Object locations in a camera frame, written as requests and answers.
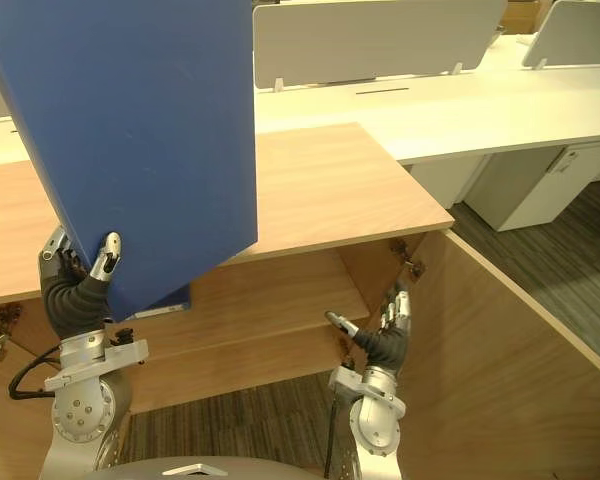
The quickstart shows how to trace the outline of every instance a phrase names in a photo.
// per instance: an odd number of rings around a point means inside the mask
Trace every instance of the black cable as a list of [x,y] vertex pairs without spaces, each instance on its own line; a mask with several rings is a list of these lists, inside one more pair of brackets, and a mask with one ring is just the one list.
[[29,373],[31,370],[36,368],[38,365],[40,365],[42,363],[48,363],[48,364],[60,363],[60,361],[58,359],[51,358],[48,356],[48,355],[51,355],[53,352],[56,352],[59,349],[60,349],[60,344],[56,345],[53,348],[50,348],[49,350],[44,352],[42,355],[40,355],[39,357],[34,359],[31,363],[29,363],[29,365],[27,365],[22,370],[20,370],[18,373],[16,373],[15,377],[13,377],[13,380],[11,380],[11,383],[9,383],[9,396],[13,400],[28,400],[30,398],[55,397],[55,394],[53,392],[45,392],[42,389],[38,390],[37,392],[23,391],[23,390],[18,390],[18,386],[20,385],[20,382],[22,381],[22,379],[27,375],[27,373]]
[[338,399],[333,396],[331,403],[331,417],[329,418],[329,440],[327,440],[327,459],[324,462],[324,478],[329,478],[331,470],[331,456],[333,454],[333,437],[336,429],[336,416],[338,414]]

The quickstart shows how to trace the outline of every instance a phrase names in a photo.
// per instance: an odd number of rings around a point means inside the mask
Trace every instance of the robotic arm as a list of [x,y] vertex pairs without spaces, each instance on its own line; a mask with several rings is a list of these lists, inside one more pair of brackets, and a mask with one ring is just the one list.
[[133,342],[128,329],[116,342],[105,336],[120,249],[120,236],[108,234],[87,275],[58,227],[38,257],[45,310],[61,339],[61,370],[45,381],[45,390],[55,393],[54,429],[41,480],[80,478],[117,463],[118,429],[131,401],[120,369],[148,356],[146,341]]
[[[45,381],[44,395],[53,392],[55,396],[54,429],[40,480],[139,480],[196,474],[263,480],[317,478],[288,465],[230,457],[173,457],[116,467],[118,431],[131,403],[131,388],[121,369],[148,356],[147,342],[134,341],[130,329],[118,332],[116,341],[105,335],[107,291],[120,253],[120,236],[108,234],[87,274],[64,230],[58,227],[38,257],[45,309],[61,339],[61,370]],[[338,367],[329,381],[349,412],[354,440],[342,458],[340,478],[401,480],[396,452],[398,420],[405,405],[396,396],[396,378],[407,350],[408,294],[403,288],[394,292],[382,316],[382,328],[375,333],[360,330],[334,312],[327,312],[326,317],[368,355],[363,375]]]
[[401,480],[397,450],[405,404],[396,396],[397,375],[407,353],[411,328],[409,295],[397,286],[381,317],[381,328],[370,333],[345,317],[327,312],[327,319],[367,353],[363,375],[344,366],[336,368],[329,386],[349,407],[353,447],[342,453],[339,478]]

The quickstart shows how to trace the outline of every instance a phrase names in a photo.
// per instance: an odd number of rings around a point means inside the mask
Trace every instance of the wooden desk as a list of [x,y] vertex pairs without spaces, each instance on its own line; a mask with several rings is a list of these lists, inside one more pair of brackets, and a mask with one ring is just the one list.
[[[434,231],[452,219],[359,127],[260,136],[258,186],[260,242],[196,279],[191,311],[125,323],[150,351],[145,365],[127,369],[132,412],[335,367],[349,344],[323,311],[374,325],[402,276],[413,304],[400,378],[405,475],[600,472],[600,358],[462,240]],[[0,166],[0,300],[24,309],[9,347],[19,353],[0,364],[0,388],[27,352],[57,342],[36,269],[54,226],[30,166]],[[421,277],[392,251],[399,239],[422,262]],[[46,440],[21,425],[48,414],[45,403],[0,409],[0,439],[12,445],[0,448],[0,478],[35,477],[51,424]]]

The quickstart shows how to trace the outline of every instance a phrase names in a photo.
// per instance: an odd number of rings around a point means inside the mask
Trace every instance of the white desk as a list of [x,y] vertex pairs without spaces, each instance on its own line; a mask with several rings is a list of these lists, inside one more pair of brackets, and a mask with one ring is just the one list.
[[[527,48],[500,37],[459,75],[256,90],[256,133],[358,122],[450,207],[486,155],[600,141],[600,67],[529,70]],[[27,158],[13,129],[0,123],[0,162]]]

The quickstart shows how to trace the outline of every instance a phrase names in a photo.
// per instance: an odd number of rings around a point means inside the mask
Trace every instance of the blue panel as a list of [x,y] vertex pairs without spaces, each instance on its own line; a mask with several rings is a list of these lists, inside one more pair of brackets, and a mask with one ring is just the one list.
[[118,320],[256,241],[251,45],[246,0],[0,0],[0,87],[62,224],[88,260],[122,235]]

